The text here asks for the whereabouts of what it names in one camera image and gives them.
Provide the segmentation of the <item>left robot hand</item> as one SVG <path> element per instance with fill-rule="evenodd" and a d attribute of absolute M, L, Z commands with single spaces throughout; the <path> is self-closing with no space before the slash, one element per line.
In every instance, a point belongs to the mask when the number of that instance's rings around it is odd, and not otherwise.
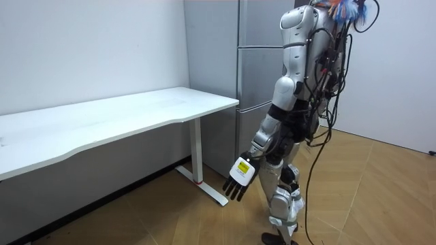
<path fill-rule="evenodd" d="M 230 169 L 222 189 L 231 200 L 241 201 L 260 170 L 260 159 L 243 152 Z"/>

